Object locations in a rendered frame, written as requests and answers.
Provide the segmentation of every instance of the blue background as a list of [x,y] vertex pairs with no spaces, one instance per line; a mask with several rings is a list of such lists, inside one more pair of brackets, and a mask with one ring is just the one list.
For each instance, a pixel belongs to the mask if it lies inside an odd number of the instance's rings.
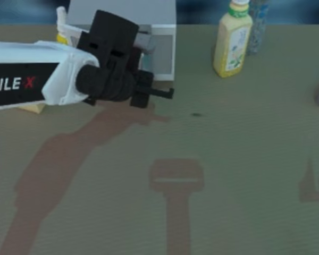
[[[228,4],[229,0],[177,0],[178,23],[216,24]],[[0,24],[52,24],[61,5],[68,7],[69,0],[0,0]],[[319,24],[319,0],[272,0],[268,22]]]

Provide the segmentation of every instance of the white bottle cap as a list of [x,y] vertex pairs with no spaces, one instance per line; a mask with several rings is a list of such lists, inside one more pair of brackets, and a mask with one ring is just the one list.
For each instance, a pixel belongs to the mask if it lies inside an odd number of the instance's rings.
[[238,4],[238,5],[246,5],[249,3],[250,0],[232,0],[232,2],[234,4]]

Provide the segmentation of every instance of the white container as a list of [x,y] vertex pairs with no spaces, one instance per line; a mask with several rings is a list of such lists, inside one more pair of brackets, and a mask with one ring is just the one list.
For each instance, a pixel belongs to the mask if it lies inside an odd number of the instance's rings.
[[71,0],[67,24],[89,29],[95,12],[103,10],[140,25],[141,32],[154,36],[155,51],[143,58],[144,69],[157,81],[173,81],[175,75],[176,1],[175,0]]

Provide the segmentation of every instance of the wooden table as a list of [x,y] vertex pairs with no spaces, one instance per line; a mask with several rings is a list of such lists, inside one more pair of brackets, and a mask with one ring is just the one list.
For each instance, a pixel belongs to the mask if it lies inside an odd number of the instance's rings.
[[175,98],[148,110],[0,111],[0,255],[319,255],[319,26],[268,27],[228,79],[215,34],[179,27]]

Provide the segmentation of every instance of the blue patterned bottle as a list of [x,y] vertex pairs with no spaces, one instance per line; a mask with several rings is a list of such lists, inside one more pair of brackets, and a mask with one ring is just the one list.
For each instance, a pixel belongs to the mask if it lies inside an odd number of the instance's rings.
[[247,54],[256,54],[262,44],[266,30],[266,20],[270,0],[251,0],[249,3],[249,15],[253,19]]

